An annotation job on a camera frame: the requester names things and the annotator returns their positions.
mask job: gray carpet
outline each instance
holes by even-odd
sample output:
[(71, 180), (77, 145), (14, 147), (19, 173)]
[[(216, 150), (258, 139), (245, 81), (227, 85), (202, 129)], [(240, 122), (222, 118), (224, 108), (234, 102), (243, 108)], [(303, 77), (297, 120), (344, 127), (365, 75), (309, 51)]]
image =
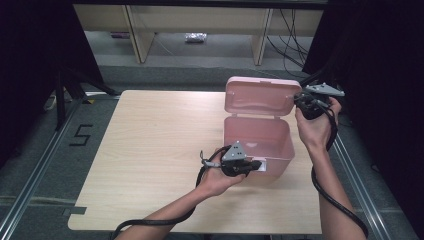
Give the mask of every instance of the gray carpet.
[[(224, 91), (225, 83), (231, 76), (275, 78), (252, 70), (219, 68), (100, 67), (100, 70), (106, 84), (118, 91), (127, 89)], [(294, 79), (284, 71), (266, 71), (266, 73), (284, 79)], [(86, 91), (99, 91), (86, 84), (84, 84), (84, 88)], [(67, 227), (68, 216), (64, 214), (64, 211), (73, 206), (79, 195), (116, 104), (117, 100), (96, 100), (93, 104), (82, 104), (78, 108), (12, 239), (109, 238), (108, 232), (70, 230)], [(366, 149), (363, 148), (354, 127), (350, 125), (348, 117), (342, 116), (340, 122), (339, 134), (362, 179), (367, 183), (368, 191), (378, 209), (381, 210), (393, 238), (418, 239), (379, 173), (371, 169), (372, 160)], [(0, 170), (0, 194), (2, 197), (0, 198), (0, 216), (4, 216), (11, 205), (11, 201), (7, 200), (7, 197), (19, 194), (25, 184), (48, 144), (55, 124), (54, 110), (41, 115), (33, 131), (28, 135), (27, 141), (22, 145), (21, 155), (8, 161), (6, 166)], [(86, 125), (86, 127), (81, 129), (80, 134), (90, 135), (90, 138), (84, 146), (72, 146), (84, 142), (84, 139), (75, 137), (75, 133), (81, 125)], [(337, 154), (334, 150), (331, 150), (330, 154), (354, 207), (358, 209), (358, 216), (368, 224)], [(371, 228), (369, 230), (369, 239), (375, 239)], [(274, 236), (274, 239), (281, 240), (308, 238), (321, 239), (321, 236)]]

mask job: wrist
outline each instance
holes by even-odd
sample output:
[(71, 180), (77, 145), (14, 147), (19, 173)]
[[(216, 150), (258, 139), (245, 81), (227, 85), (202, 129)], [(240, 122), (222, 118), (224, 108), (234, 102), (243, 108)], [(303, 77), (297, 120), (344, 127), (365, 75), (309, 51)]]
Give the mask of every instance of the wrist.
[(210, 197), (212, 197), (213, 195), (210, 193), (210, 191), (208, 191), (207, 188), (203, 187), (203, 185), (199, 185), (197, 186), (194, 190), (193, 193), (196, 195), (196, 197), (199, 199), (199, 201), (204, 201)]
[(326, 163), (330, 160), (328, 151), (324, 146), (307, 147), (307, 150), (314, 165), (319, 163)]

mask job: box lid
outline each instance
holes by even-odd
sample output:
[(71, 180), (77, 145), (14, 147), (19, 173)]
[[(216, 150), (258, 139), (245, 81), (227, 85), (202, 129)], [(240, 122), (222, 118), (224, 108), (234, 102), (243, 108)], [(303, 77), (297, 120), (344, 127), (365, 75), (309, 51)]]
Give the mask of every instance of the box lid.
[(225, 111), (229, 113), (285, 116), (302, 87), (294, 80), (231, 77), (226, 86)]

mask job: black cable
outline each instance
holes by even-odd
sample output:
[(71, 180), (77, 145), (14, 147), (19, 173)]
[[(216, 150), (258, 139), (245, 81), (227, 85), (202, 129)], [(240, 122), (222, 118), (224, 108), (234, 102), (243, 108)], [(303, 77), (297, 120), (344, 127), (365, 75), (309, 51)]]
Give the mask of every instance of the black cable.
[(320, 69), (316, 73), (310, 75), (309, 77), (302, 79), (301, 81), (299, 81), (300, 86), (305, 87), (309, 85), (310, 83), (318, 80), (323, 75), (323, 72), (324, 70)]
[(271, 44), (271, 46), (275, 49), (275, 51), (277, 51), (277, 53), (281, 54), (282, 56), (284, 56), (285, 58), (288, 58), (290, 61), (292, 61), (294, 64), (296, 64), (299, 67), (303, 67), (302, 63), (296, 61), (296, 59), (290, 57), (289, 55), (287, 55), (285, 52), (281, 51), (281, 49), (279, 49), (277, 46), (274, 45), (274, 43), (271, 41), (271, 39), (269, 38), (269, 36), (266, 37), (269, 41), (269, 43)]
[(351, 212), (345, 206), (343, 206), (342, 204), (340, 204), (339, 202), (337, 202), (336, 200), (334, 200), (334, 198), (332, 198), (330, 195), (328, 195), (327, 192), (324, 191), (324, 189), (318, 183), (317, 176), (316, 176), (316, 173), (315, 173), (315, 170), (314, 170), (313, 167), (312, 167), (312, 171), (311, 171), (311, 178), (312, 178), (312, 183), (314, 184), (314, 186), (317, 189), (317, 191), (329, 203), (331, 203), (334, 207), (336, 207), (337, 209), (339, 209), (340, 211), (342, 211), (344, 214), (346, 214), (350, 219), (352, 219), (362, 229), (362, 231), (365, 234), (365, 238), (368, 238), (368, 228), (365, 225), (365, 223), (362, 222), (362, 220), (360, 218), (358, 218), (358, 216), (356, 216), (353, 212)]
[[(231, 147), (231, 145), (218, 149), (217, 151), (214, 152), (214, 154), (207, 161), (208, 162), (212, 161), (216, 157), (216, 155), (218, 155), (222, 151), (230, 149), (230, 147)], [(206, 168), (204, 166), (200, 168), (199, 174), (197, 175), (196, 187), (199, 186), (200, 181), (202, 180), (202, 177), (203, 177), (203, 174), (205, 173), (205, 171), (206, 171)], [(124, 227), (127, 227), (127, 226), (132, 226), (132, 225), (166, 226), (166, 225), (175, 225), (175, 224), (181, 223), (181, 222), (187, 220), (193, 214), (195, 209), (196, 209), (196, 207), (192, 208), (190, 211), (188, 211), (183, 216), (177, 217), (177, 218), (174, 218), (174, 219), (168, 219), (168, 220), (133, 219), (133, 220), (125, 221), (125, 222), (118, 225), (116, 230), (113, 232), (111, 239), (115, 239), (119, 235), (121, 230)]]
[[(284, 39), (283, 39), (280, 35), (278, 35), (278, 37), (279, 37), (279, 38), (280, 38), (280, 40), (284, 43), (284, 45), (288, 45), (288, 44), (286, 43), (286, 41), (284, 41)], [(300, 51), (302, 54), (308, 54), (307, 52), (303, 52), (302, 50), (296, 49), (296, 48), (294, 48), (294, 47), (292, 47), (292, 46), (290, 46), (290, 45), (288, 45), (288, 47), (289, 47), (291, 50), (293, 50), (293, 51)]]
[(297, 36), (296, 36), (296, 25), (294, 24), (294, 23), (295, 23), (295, 18), (296, 18), (296, 14), (295, 14), (295, 12), (296, 12), (296, 10), (292, 9), (292, 27), (290, 28), (290, 26), (289, 26), (289, 24), (288, 24), (288, 22), (287, 22), (286, 18), (284, 17), (283, 11), (280, 9), (281, 17), (283, 18), (284, 23), (286, 24), (286, 27), (287, 27), (287, 29), (289, 30), (289, 33), (290, 33), (290, 35), (289, 35), (289, 39), (290, 39), (290, 37), (292, 37), (292, 38), (293, 38), (293, 41), (296, 43), (297, 50), (296, 50), (296, 49), (294, 49), (294, 50), (295, 50), (295, 51), (298, 51), (298, 52), (301, 52), (301, 53), (303, 53), (303, 54), (307, 54), (307, 53), (308, 53), (308, 51), (307, 51), (305, 48), (303, 48), (303, 47), (299, 44), (299, 42), (297, 41)]
[(297, 66), (299, 66), (299, 67), (301, 67), (301, 68), (303, 68), (303, 65), (301, 64), (301, 63), (299, 63), (298, 61), (296, 61), (294, 58), (292, 58), (292, 57), (290, 57), (290, 56), (288, 56), (285, 52), (282, 52), (278, 47), (276, 47), (275, 45), (274, 45), (274, 43), (271, 41), (271, 39), (267, 36), (267, 39), (268, 39), (268, 41), (269, 41), (269, 43), (271, 44), (271, 46), (275, 49), (275, 51), (277, 52), (277, 53), (279, 53), (279, 54), (281, 54), (282, 56), (283, 56), (283, 66), (284, 66), (284, 70), (289, 74), (289, 75), (291, 75), (291, 76), (293, 76), (293, 77), (296, 77), (296, 78), (302, 78), (302, 79), (304, 79), (305, 77), (304, 76), (299, 76), (299, 75), (296, 75), (296, 74), (293, 74), (293, 73), (291, 73), (288, 69), (287, 69), (287, 67), (286, 67), (286, 58), (288, 58), (290, 61), (292, 61), (293, 63), (295, 63)]
[[(335, 115), (333, 110), (328, 109), (331, 111), (332, 115), (330, 115), (330, 113), (324, 109), (324, 107), (322, 107), (321, 105), (317, 104), (318, 107), (320, 107), (324, 113), (327, 115), (329, 121), (330, 121), (330, 125), (331, 125), (331, 135), (330, 135), (330, 139), (328, 140), (326, 149), (327, 151), (330, 150), (331, 145), (333, 144), (336, 136), (337, 136), (337, 123), (336, 123), (336, 119), (335, 119)], [(352, 219), (364, 232), (365, 238), (368, 238), (368, 228), (365, 225), (364, 222), (362, 222), (362, 220), (356, 216), (353, 212), (351, 212), (349, 209), (347, 209), (345, 206), (343, 206), (342, 204), (340, 204), (339, 202), (337, 202), (334, 198), (332, 198), (327, 192), (325, 192), (325, 190), (321, 187), (321, 185), (318, 182), (316, 173), (315, 173), (315, 169), (314, 167), (312, 167), (311, 170), (311, 178), (312, 178), (312, 183), (314, 184), (315, 188), (317, 189), (317, 191), (329, 202), (331, 203), (334, 207), (336, 207), (337, 209), (339, 209), (340, 211), (342, 211), (344, 214), (346, 214), (350, 219)]]

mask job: metal rail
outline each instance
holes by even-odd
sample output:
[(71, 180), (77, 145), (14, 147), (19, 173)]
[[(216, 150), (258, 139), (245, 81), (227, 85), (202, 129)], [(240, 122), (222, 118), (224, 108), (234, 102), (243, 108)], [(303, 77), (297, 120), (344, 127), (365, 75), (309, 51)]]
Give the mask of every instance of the metal rail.
[(64, 133), (68, 129), (69, 123), (74, 116), (76, 110), (81, 105), (82, 99), (74, 100), (71, 103), (70, 109), (68, 110), (68, 118), (62, 124), (62, 127), (55, 131), (52, 139), (50, 140), (46, 150), (35, 166), (34, 170), (31, 173), (31, 176), (28, 178), (25, 186), (19, 193), (12, 207), (9, 209), (6, 217), (2, 220), (0, 224), (0, 237), (2, 240), (8, 240), (15, 231), (22, 215), (25, 212), (26, 207), (31, 201), (31, 197), (34, 194), (37, 186), (41, 182), (53, 155), (56, 153), (56, 150), (62, 140)]
[(361, 177), (359, 176), (359, 173), (356, 170), (355, 165), (353, 164), (353, 161), (339, 135), (337, 135), (333, 146), (341, 160), (340, 162), (342, 163), (350, 182), (352, 183), (353, 190), (358, 197), (359, 203), (362, 206), (364, 214), (369, 221), (376, 239), (391, 240), (392, 237), (387, 230), (387, 226), (378, 212), (378, 209), (368, 193), (367, 188), (362, 182)]

